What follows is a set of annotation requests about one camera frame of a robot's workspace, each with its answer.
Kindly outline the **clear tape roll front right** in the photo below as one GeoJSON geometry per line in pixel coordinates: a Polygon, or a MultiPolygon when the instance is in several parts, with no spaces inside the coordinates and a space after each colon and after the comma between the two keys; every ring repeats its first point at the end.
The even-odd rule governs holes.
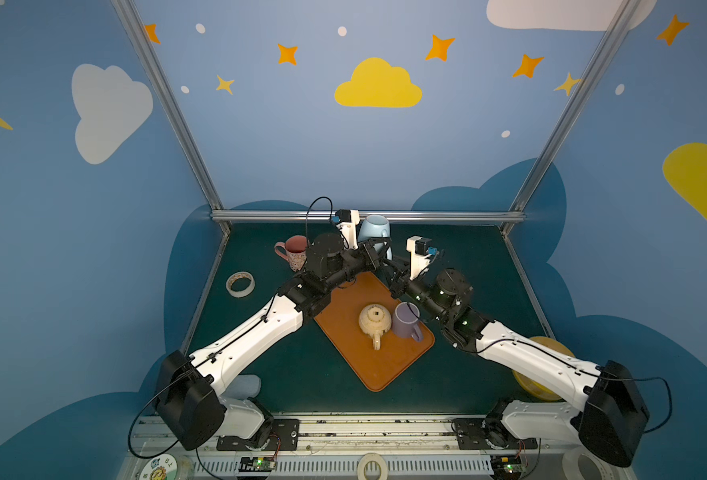
{"type": "Polygon", "coordinates": [[[615,468],[597,458],[585,447],[576,447],[563,454],[561,468],[567,480],[615,480],[615,468]]]}

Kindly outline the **white tape roll front centre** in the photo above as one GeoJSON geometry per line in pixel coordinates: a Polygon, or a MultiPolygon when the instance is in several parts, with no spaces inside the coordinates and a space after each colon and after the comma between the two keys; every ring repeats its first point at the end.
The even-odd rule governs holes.
{"type": "Polygon", "coordinates": [[[369,474],[377,473],[375,480],[388,480],[389,479],[389,466],[387,466],[387,461],[383,456],[377,453],[367,453],[361,456],[359,462],[357,462],[357,480],[369,480],[369,474]]]}

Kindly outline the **green label sticker roll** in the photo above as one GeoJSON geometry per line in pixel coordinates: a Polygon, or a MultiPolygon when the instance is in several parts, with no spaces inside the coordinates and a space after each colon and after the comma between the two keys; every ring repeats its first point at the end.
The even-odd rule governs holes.
{"type": "Polygon", "coordinates": [[[162,454],[149,459],[140,472],[137,480],[177,480],[179,463],[175,456],[162,454]]]}

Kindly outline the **pink ghost mug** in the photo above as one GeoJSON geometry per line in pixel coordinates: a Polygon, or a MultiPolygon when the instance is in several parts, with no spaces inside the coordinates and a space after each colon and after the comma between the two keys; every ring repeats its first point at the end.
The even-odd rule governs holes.
{"type": "Polygon", "coordinates": [[[275,254],[287,261],[293,272],[300,271],[307,261],[309,240],[306,236],[295,235],[285,242],[275,244],[275,254]]]}

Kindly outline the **aluminium frame back bar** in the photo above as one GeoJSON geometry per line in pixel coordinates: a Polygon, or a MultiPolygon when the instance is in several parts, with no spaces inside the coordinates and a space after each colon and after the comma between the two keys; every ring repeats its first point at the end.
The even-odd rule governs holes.
{"type": "MultiPolygon", "coordinates": [[[[525,214],[517,211],[481,212],[481,211],[365,211],[359,210],[359,218],[383,216],[395,223],[427,224],[502,224],[521,223],[525,214]]],[[[211,218],[219,222],[326,222],[330,214],[327,211],[305,210],[214,210],[211,218]]]]}

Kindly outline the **light blue mug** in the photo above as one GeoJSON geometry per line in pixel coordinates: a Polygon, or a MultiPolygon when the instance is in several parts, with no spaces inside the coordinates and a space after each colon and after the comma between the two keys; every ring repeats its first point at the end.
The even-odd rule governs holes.
{"type": "Polygon", "coordinates": [[[357,243],[362,244],[371,238],[390,238],[391,225],[389,220],[381,215],[369,215],[363,222],[357,234],[357,243]]]}

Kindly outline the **aluminium frame left post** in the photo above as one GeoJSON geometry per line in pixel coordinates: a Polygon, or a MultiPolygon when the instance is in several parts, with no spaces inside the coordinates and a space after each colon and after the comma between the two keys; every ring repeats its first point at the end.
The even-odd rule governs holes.
{"type": "Polygon", "coordinates": [[[183,150],[183,154],[210,206],[211,214],[223,210],[223,202],[221,202],[215,183],[213,182],[201,151],[195,142],[194,136],[189,126],[187,126],[182,110],[154,50],[153,42],[149,40],[145,25],[135,6],[135,2],[129,0],[113,0],[112,4],[151,81],[153,90],[167,115],[171,128],[183,150]]]}

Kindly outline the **orange plastic tray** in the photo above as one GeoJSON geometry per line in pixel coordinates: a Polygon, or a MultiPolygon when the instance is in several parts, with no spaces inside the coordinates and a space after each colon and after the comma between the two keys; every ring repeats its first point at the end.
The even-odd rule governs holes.
{"type": "Polygon", "coordinates": [[[400,303],[375,274],[367,272],[335,290],[330,305],[316,317],[359,380],[373,392],[384,390],[435,344],[435,335],[422,323],[421,342],[399,338],[389,330],[381,340],[381,349],[373,349],[371,338],[359,329],[361,310],[369,304],[381,304],[389,309],[393,320],[393,310],[400,303]]]}

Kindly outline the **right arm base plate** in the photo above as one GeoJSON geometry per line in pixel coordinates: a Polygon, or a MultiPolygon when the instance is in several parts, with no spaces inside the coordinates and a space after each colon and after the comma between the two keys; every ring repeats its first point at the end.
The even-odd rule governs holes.
{"type": "Polygon", "coordinates": [[[539,446],[535,438],[519,439],[513,436],[499,418],[455,418],[451,420],[451,429],[461,450],[518,450],[520,447],[537,449],[539,446]]]}

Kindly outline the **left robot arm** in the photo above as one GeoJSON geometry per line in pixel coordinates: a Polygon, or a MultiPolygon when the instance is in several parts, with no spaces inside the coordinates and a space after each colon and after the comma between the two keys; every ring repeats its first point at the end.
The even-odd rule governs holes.
{"type": "Polygon", "coordinates": [[[156,394],[147,403],[185,450],[205,444],[229,412],[225,392],[242,371],[331,303],[332,292],[387,260],[389,237],[345,248],[340,234],[319,236],[304,266],[282,284],[268,304],[232,332],[191,355],[176,350],[161,364],[156,394]]]}

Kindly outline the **aluminium front rail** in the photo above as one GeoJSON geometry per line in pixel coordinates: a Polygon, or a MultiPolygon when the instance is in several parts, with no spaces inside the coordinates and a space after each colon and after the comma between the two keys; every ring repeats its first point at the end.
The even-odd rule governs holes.
{"type": "MultiPolygon", "coordinates": [[[[137,479],[144,464],[171,454],[178,479],[357,479],[367,453],[387,461],[389,479],[565,479],[561,458],[579,447],[536,437],[537,449],[461,450],[451,420],[459,414],[301,414],[296,451],[218,451],[218,438],[187,451],[157,416],[145,417],[131,437],[132,451],[119,478],[137,479]]],[[[615,467],[617,479],[633,479],[631,468],[615,467]]]]}

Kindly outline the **yellow plastic basket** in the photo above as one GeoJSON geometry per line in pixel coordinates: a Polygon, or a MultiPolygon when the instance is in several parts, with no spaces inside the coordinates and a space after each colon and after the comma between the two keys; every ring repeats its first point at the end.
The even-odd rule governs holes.
{"type": "MultiPolygon", "coordinates": [[[[563,355],[573,356],[573,351],[569,350],[569,348],[565,347],[565,345],[555,339],[545,336],[533,336],[531,337],[531,341],[541,344],[551,350],[555,350],[563,355]]],[[[521,373],[517,371],[513,372],[513,377],[515,377],[515,380],[517,380],[517,383],[519,383],[519,386],[521,386],[525,392],[531,394],[531,396],[539,400],[549,402],[563,401],[563,398],[561,398],[559,394],[553,392],[553,390],[525,375],[521,375],[521,373]]]]}

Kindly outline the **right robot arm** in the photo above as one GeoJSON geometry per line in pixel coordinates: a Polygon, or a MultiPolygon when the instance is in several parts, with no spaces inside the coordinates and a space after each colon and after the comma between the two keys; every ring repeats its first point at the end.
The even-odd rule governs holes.
{"type": "Polygon", "coordinates": [[[387,285],[395,298],[409,296],[439,322],[453,348],[499,363],[553,391],[575,414],[561,424],[595,457],[629,467],[649,423],[649,408],[637,378],[623,364],[591,361],[559,353],[471,307],[473,286],[461,272],[443,270],[434,282],[411,274],[405,261],[387,260],[387,285]]]}

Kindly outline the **aluminium frame post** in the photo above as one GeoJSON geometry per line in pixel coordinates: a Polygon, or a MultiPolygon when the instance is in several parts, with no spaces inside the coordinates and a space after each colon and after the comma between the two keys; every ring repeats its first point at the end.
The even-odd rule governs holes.
{"type": "Polygon", "coordinates": [[[223,202],[221,202],[215,183],[213,182],[201,151],[195,142],[194,136],[189,126],[187,126],[182,110],[154,50],[153,42],[149,40],[145,25],[135,6],[135,2],[129,0],[113,0],[112,4],[151,81],[153,90],[167,115],[171,128],[183,150],[183,154],[210,206],[211,214],[223,210],[223,202]]]}
{"type": "Polygon", "coordinates": [[[523,222],[527,204],[529,204],[539,184],[541,184],[543,178],[545,178],[547,170],[549,170],[551,164],[555,161],[559,150],[561,150],[561,146],[563,146],[565,140],[567,140],[567,136],[569,136],[569,132],[571,132],[573,126],[577,123],[581,112],[583,112],[583,108],[587,105],[591,94],[593,94],[593,90],[595,90],[603,74],[607,71],[609,64],[613,61],[615,54],[619,51],[623,40],[625,40],[627,34],[631,31],[631,22],[637,10],[641,7],[641,4],[643,4],[641,0],[625,0],[619,4],[619,9],[615,12],[615,16],[613,16],[611,22],[609,22],[609,26],[607,26],[607,30],[605,30],[605,34],[603,34],[597,49],[593,52],[593,56],[591,56],[587,67],[583,70],[581,82],[579,82],[573,94],[569,96],[569,101],[563,112],[561,112],[551,135],[547,138],[543,151],[539,154],[537,160],[535,160],[531,170],[529,170],[529,174],[527,174],[521,189],[517,192],[509,208],[509,213],[515,214],[517,221],[507,220],[501,224],[501,235],[503,235],[503,237],[508,238],[513,228],[515,228],[515,224],[517,224],[517,222],[523,222]]]}

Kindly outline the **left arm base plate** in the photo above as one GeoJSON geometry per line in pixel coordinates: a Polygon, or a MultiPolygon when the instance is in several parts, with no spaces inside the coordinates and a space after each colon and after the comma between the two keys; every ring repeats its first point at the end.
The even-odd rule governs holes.
{"type": "Polygon", "coordinates": [[[297,418],[270,419],[249,439],[238,436],[218,438],[218,451],[296,451],[300,437],[300,420],[297,418]]]}

